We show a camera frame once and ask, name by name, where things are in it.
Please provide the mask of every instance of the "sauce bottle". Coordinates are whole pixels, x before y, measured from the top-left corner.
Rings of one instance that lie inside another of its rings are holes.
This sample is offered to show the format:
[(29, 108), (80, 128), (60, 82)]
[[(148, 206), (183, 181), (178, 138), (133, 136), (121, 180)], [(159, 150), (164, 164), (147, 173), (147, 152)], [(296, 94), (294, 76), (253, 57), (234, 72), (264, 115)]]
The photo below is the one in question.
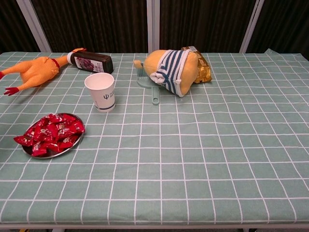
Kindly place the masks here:
[(113, 72), (112, 58), (108, 55), (81, 50), (68, 53), (67, 60), (81, 70), (109, 74)]

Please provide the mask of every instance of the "paper cup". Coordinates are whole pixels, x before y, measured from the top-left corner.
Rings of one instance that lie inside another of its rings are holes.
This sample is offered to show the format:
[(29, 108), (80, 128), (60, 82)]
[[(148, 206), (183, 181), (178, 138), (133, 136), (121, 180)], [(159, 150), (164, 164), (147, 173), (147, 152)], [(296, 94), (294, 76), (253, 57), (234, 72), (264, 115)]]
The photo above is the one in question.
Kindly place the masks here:
[(99, 72), (85, 79), (93, 102), (100, 112), (109, 112), (115, 108), (114, 77), (109, 73)]

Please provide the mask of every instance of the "green checkered tablecloth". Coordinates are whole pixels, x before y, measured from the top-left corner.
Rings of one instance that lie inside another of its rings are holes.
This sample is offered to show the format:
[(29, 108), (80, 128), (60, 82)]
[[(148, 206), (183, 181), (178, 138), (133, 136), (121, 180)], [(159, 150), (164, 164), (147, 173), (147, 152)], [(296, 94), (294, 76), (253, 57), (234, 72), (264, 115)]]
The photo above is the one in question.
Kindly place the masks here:
[[(38, 56), (10, 52), (0, 70)], [(137, 85), (134, 59), (110, 54), (116, 107), (93, 106), (72, 65), (39, 88), (3, 96), (0, 224), (309, 223), (309, 62), (299, 54), (204, 53), (212, 82), (160, 104)], [(79, 146), (32, 159), (13, 138), (49, 113), (80, 117)]]

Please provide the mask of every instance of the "gold snack bag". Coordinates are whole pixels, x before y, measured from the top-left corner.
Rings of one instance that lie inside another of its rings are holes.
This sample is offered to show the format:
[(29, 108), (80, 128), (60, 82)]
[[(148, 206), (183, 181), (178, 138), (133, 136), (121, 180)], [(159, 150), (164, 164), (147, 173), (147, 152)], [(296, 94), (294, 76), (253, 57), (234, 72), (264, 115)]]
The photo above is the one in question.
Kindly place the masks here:
[(191, 49), (198, 57), (198, 63), (197, 63), (198, 74), (197, 74), (197, 79), (194, 81), (194, 83), (203, 83), (203, 82), (211, 81), (212, 80), (211, 68), (208, 65), (205, 58), (202, 56), (202, 54), (199, 51), (197, 51), (197, 49), (194, 46), (188, 46), (188, 47), (182, 48), (183, 51), (187, 49)]

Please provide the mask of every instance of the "blue and white stripes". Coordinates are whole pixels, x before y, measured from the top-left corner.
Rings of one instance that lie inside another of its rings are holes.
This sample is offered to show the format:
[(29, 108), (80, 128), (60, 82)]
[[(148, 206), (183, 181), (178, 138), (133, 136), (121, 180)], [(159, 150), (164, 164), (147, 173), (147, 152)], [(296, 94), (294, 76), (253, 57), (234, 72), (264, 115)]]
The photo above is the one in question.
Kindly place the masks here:
[(181, 74), (190, 51), (167, 50), (159, 60), (157, 71), (150, 74), (150, 78), (168, 91), (183, 97), (180, 91)]

